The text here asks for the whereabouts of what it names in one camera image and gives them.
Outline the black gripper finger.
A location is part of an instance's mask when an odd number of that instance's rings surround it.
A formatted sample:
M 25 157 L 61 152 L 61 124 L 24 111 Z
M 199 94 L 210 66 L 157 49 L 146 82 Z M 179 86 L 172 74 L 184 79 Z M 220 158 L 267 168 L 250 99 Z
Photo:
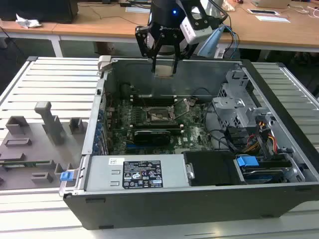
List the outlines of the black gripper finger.
M 148 36 L 152 36 L 154 41 L 152 47 L 148 47 Z M 137 26 L 135 28 L 135 37 L 142 56 L 152 60 L 152 69 L 154 73 L 157 63 L 157 55 L 163 46 L 164 38 L 160 32 L 160 26 L 158 24 L 150 24 L 148 26 Z
M 175 74 L 180 60 L 189 59 L 194 53 L 194 45 L 189 44 L 184 37 L 173 36 L 172 46 L 174 47 L 174 59 L 172 73 Z

